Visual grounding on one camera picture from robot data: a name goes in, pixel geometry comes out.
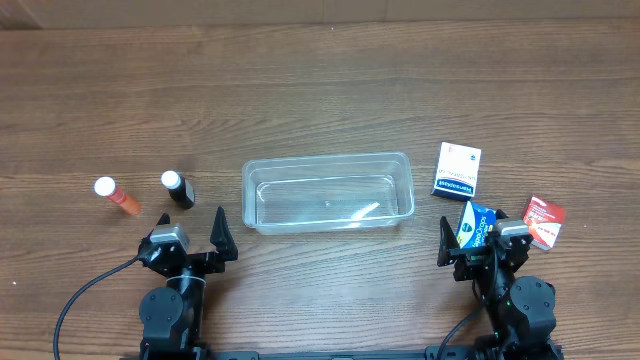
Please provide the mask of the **blue yellow VapoDrops box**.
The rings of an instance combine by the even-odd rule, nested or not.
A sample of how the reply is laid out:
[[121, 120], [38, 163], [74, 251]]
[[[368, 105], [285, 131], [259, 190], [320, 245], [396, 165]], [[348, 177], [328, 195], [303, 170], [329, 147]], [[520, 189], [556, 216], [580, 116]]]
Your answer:
[[467, 201], [459, 219], [456, 239], [461, 249], [479, 248], [485, 245], [487, 234], [497, 220], [494, 209]]

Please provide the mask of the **dark bottle white cap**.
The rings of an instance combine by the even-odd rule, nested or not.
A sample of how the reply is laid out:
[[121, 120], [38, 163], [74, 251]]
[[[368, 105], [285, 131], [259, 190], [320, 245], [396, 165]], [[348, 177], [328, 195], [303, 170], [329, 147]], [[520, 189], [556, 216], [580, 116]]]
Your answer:
[[161, 175], [161, 183], [168, 190], [171, 199], [183, 209], [195, 205], [195, 191], [191, 183], [180, 173], [167, 170]]

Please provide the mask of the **red medicine box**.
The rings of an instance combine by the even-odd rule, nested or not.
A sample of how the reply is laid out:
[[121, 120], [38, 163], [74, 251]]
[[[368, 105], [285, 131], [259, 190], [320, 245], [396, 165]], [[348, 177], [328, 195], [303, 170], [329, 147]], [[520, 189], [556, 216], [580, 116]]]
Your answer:
[[563, 207], [532, 195], [523, 214], [523, 221], [533, 237], [532, 243], [542, 250], [551, 250], [555, 246], [566, 214], [567, 211]]

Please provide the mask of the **white blue Hansaplast box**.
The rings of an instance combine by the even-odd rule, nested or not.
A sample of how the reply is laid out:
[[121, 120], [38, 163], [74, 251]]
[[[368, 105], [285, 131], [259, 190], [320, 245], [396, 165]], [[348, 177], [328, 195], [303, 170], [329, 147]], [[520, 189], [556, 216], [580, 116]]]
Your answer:
[[442, 142], [432, 195], [459, 201], [471, 200], [477, 190], [482, 150]]

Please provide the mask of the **orange tube white cap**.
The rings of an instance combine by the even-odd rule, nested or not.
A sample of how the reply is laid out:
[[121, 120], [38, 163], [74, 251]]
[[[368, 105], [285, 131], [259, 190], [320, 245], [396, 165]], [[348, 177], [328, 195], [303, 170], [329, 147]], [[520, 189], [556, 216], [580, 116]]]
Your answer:
[[119, 187], [111, 177], [98, 178], [94, 183], [94, 191], [97, 195], [108, 198], [129, 215], [136, 216], [141, 212], [140, 203]]

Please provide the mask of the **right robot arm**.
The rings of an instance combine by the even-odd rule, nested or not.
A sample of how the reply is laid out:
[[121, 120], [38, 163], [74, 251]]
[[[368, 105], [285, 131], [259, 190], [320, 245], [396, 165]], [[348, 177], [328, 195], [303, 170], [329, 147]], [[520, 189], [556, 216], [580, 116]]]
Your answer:
[[[456, 281], [470, 281], [479, 306], [445, 336], [439, 346], [425, 350], [427, 359], [562, 359], [551, 339], [556, 327], [554, 286], [538, 277], [515, 273], [528, 260], [533, 237], [521, 220], [502, 211], [483, 245], [462, 248], [446, 217], [440, 219], [437, 265], [452, 265]], [[472, 345], [451, 346], [450, 340], [482, 312], [488, 314], [493, 333]]]

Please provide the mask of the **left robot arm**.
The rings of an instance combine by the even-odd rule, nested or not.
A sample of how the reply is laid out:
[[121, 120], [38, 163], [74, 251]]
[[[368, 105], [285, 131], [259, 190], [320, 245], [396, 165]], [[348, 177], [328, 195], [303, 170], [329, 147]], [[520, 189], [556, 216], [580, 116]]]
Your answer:
[[171, 224], [168, 214], [141, 240], [138, 260], [166, 279], [163, 287], [149, 291], [140, 303], [141, 359], [214, 357], [209, 345], [200, 340], [206, 276], [223, 273], [227, 262], [238, 259], [223, 208], [216, 211], [210, 242], [212, 251], [190, 254], [186, 230]]

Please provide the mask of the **clear plastic container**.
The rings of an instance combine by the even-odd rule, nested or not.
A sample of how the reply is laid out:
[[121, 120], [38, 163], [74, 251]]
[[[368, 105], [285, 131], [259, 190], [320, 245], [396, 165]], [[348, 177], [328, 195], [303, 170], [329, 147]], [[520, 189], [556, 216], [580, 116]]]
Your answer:
[[262, 235], [392, 227], [414, 212], [402, 152], [251, 160], [242, 169], [243, 222]]

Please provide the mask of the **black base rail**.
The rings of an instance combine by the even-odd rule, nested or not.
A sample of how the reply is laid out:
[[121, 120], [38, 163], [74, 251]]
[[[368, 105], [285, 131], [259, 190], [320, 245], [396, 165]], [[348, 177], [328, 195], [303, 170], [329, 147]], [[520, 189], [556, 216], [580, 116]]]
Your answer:
[[521, 360], [552, 360], [564, 359], [559, 348], [548, 349], [546, 352], [535, 350], [528, 354], [523, 351], [505, 350], [502, 355], [497, 354], [498, 348], [481, 352], [472, 346], [447, 346], [443, 354], [438, 357], [438, 346], [429, 346], [421, 351], [356, 351], [356, 352], [298, 352], [280, 354], [260, 354], [255, 351], [240, 352], [204, 352], [202, 354], [150, 354], [137, 356], [144, 360], [175, 360], [175, 359], [205, 359], [205, 360], [473, 360], [473, 359], [521, 359]]

